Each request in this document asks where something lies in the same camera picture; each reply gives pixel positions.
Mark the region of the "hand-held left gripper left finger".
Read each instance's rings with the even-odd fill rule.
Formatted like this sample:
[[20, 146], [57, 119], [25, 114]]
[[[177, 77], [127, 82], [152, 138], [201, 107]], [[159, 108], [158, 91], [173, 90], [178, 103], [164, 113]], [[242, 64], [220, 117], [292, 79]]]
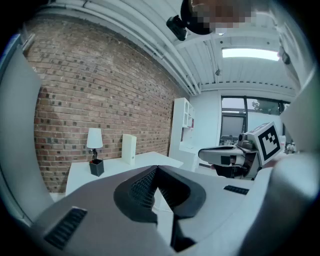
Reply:
[[49, 256], [173, 256], [152, 210], [157, 166], [86, 183], [46, 209], [30, 235]]

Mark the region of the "person's right forearm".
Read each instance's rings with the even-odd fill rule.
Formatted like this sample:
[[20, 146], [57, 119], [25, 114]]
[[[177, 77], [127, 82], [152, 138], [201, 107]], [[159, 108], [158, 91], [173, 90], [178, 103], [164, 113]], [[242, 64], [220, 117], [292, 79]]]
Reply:
[[275, 156], [273, 159], [271, 159], [269, 162], [267, 162], [266, 164], [264, 164], [262, 166], [263, 169], [265, 168], [273, 168], [281, 159], [283, 159], [285, 157], [285, 155], [277, 155]]

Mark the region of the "person's white shirt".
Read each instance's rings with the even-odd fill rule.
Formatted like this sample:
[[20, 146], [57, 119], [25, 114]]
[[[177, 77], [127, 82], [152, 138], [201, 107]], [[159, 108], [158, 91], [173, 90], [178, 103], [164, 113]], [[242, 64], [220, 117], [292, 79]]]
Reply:
[[280, 118], [298, 151], [320, 152], [320, 68], [312, 70]]

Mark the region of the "white ceiling pipe bundle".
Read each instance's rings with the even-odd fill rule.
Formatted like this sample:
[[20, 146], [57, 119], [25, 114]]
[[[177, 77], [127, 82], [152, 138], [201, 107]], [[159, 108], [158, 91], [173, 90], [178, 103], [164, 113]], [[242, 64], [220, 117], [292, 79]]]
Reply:
[[116, 26], [150, 51], [151, 55], [182, 83], [188, 93], [193, 96], [201, 93], [191, 69], [164, 32], [140, 11], [122, 0], [106, 0], [102, 3], [93, 0], [55, 0], [48, 6], [81, 12]]

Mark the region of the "large window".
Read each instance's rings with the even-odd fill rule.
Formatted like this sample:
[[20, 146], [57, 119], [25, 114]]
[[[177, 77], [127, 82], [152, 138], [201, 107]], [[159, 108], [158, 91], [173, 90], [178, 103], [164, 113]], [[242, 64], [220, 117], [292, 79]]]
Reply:
[[240, 133], [249, 132], [269, 122], [274, 122], [278, 135], [285, 136], [286, 145], [292, 144], [293, 139], [280, 119], [280, 114], [289, 106], [289, 102], [282, 100], [223, 96], [219, 145], [232, 145]]

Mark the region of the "rectangular ceiling light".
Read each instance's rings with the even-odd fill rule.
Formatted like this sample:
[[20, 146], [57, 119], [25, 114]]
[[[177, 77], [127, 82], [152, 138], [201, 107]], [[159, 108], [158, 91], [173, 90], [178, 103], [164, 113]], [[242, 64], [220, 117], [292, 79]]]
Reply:
[[223, 58], [256, 58], [278, 61], [280, 57], [276, 51], [257, 48], [223, 48]]

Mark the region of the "white file box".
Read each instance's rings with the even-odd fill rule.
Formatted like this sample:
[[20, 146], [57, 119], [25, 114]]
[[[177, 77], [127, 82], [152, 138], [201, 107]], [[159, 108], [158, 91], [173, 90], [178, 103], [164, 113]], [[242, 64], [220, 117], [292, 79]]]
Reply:
[[135, 164], [136, 143], [136, 136], [130, 134], [123, 134], [121, 159], [123, 162], [131, 166]]

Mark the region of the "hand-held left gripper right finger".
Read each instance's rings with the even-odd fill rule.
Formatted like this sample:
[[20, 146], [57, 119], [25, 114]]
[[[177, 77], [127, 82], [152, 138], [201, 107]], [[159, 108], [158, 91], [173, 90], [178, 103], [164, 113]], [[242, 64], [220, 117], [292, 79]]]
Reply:
[[250, 180], [226, 178], [201, 168], [200, 172], [191, 172], [167, 166], [168, 170], [201, 185], [205, 191], [205, 201], [194, 217], [181, 220], [180, 227], [185, 237], [199, 243], [217, 231], [227, 219], [236, 212], [245, 195], [226, 190], [234, 186], [249, 190], [254, 182]]

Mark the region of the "black square pen holder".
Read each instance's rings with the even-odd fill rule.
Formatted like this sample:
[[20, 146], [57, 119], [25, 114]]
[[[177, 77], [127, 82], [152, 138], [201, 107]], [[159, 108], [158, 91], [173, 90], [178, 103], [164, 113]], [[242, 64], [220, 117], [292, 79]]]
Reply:
[[104, 173], [104, 161], [94, 159], [89, 162], [90, 173], [96, 177], [100, 177]]

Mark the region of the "grey partition panel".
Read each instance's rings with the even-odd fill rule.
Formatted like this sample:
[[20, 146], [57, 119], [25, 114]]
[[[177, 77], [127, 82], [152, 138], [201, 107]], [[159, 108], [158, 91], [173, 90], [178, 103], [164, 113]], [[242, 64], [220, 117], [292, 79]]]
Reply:
[[9, 214], [27, 226], [54, 203], [35, 147], [40, 87], [41, 79], [18, 47], [6, 58], [0, 81], [0, 197]]

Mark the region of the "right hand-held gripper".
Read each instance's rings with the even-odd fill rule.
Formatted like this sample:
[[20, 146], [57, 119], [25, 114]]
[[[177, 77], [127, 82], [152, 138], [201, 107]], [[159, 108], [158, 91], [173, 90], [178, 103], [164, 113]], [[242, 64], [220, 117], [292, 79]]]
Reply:
[[242, 177], [254, 180], [258, 172], [280, 152], [278, 132], [272, 121], [241, 133], [235, 146], [200, 149], [198, 157], [211, 165], [242, 166]]

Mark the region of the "white shelf cabinet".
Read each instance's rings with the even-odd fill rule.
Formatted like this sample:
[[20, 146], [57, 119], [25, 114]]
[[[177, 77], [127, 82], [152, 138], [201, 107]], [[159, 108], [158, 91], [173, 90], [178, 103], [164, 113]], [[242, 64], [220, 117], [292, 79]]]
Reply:
[[168, 156], [182, 162], [181, 168], [194, 172], [199, 164], [198, 152], [193, 142], [195, 110], [186, 98], [176, 98], [173, 103], [170, 147]]

